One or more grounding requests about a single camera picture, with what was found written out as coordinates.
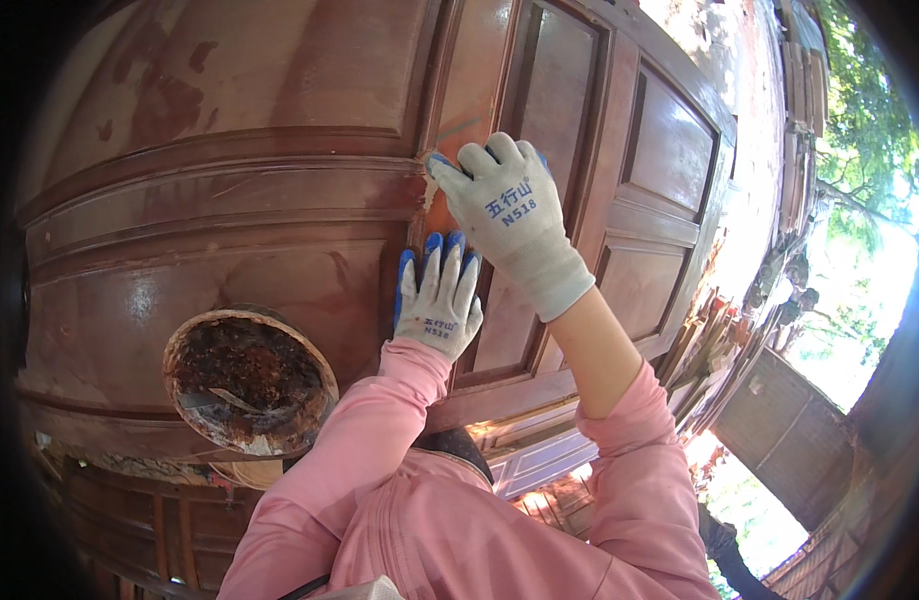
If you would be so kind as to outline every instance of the scratch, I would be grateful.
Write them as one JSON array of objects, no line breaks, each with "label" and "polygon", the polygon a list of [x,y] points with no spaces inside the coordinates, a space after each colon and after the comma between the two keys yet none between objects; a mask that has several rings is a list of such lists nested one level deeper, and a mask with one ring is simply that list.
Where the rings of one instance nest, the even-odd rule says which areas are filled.
[{"label": "scratch", "polygon": [[449,129],[442,131],[439,135],[436,136],[436,141],[442,141],[444,138],[448,138],[450,135],[453,135],[457,132],[461,132],[467,126],[476,125],[479,121],[482,120],[481,116],[473,117],[469,121],[463,121],[459,125],[451,126]]},{"label": "scratch", "polygon": [[228,194],[229,192],[232,192],[233,190],[235,190],[237,187],[243,186],[244,184],[248,184],[249,182],[251,182],[251,181],[253,180],[253,178],[255,178],[255,176],[250,176],[250,177],[248,177],[248,178],[242,180],[241,182],[239,182],[239,183],[237,183],[237,184],[235,184],[235,185],[230,185],[229,187],[227,187],[227,188],[224,189],[223,191],[221,191],[221,192],[216,192],[215,194],[213,194],[213,196],[211,196],[211,199],[212,199],[212,200],[215,200],[216,198],[219,198],[219,197],[222,196],[223,194]]}]

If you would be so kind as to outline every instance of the gray knit glove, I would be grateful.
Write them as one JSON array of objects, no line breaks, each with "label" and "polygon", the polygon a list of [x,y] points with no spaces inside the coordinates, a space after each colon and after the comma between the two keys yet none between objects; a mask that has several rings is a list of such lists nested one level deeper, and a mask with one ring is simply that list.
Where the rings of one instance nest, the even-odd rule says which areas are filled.
[{"label": "gray knit glove", "polygon": [[466,144],[457,158],[462,170],[438,152],[426,166],[463,233],[532,301],[541,321],[566,312],[596,279],[566,237],[546,159],[501,131],[485,148]]}]

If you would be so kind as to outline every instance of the wood surface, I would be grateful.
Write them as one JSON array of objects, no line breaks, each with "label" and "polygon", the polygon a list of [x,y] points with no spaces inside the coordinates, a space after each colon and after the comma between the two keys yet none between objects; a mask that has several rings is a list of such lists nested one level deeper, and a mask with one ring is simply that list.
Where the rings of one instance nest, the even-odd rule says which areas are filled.
[{"label": "wood surface", "polygon": [[174,598],[214,597],[261,497],[246,487],[228,492],[82,468],[70,458],[65,473],[69,522],[79,548],[103,566],[97,572]]},{"label": "wood surface", "polygon": [[[94,450],[249,460],[186,427],[162,352],[232,303],[283,314],[344,392],[391,337],[398,256],[454,227],[433,148],[504,129],[546,153],[567,233],[647,358],[685,317],[735,122],[629,2],[142,0],[69,53],[26,149],[37,429]],[[575,393],[562,352],[488,265],[481,334],[428,430]]]}]

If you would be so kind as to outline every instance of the hand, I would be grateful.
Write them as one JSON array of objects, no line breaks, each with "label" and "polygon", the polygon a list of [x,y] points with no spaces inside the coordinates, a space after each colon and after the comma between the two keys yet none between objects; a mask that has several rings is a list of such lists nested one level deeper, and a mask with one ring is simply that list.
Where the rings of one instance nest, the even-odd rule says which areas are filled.
[{"label": "hand", "polygon": [[596,279],[563,228],[563,211],[546,159],[527,141],[493,133],[485,148],[466,144],[461,171],[440,153],[426,161],[470,242],[532,301],[548,322]]},{"label": "hand", "polygon": [[440,233],[430,234],[423,261],[423,281],[418,292],[412,250],[404,250],[400,257],[399,287],[393,316],[396,332],[393,335],[433,347],[451,363],[463,354],[482,325],[482,306],[474,294],[482,258],[477,252],[471,252],[463,260],[465,249],[466,238],[461,231],[453,231],[446,241],[446,260],[443,262],[443,236]]}]

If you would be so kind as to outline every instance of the left hand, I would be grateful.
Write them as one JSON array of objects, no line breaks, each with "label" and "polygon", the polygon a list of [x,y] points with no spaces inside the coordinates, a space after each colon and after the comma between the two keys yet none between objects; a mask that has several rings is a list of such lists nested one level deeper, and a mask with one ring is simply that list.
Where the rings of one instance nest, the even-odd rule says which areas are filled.
[{"label": "left hand", "polygon": [[393,317],[396,330],[393,337],[405,337],[433,347],[453,363],[482,325],[482,306],[475,295],[482,257],[471,252],[463,260],[465,249],[465,236],[461,231],[453,231],[446,240],[443,261],[443,236],[430,234],[426,241],[423,280],[418,290],[415,256],[412,250],[404,250],[400,257]]}]

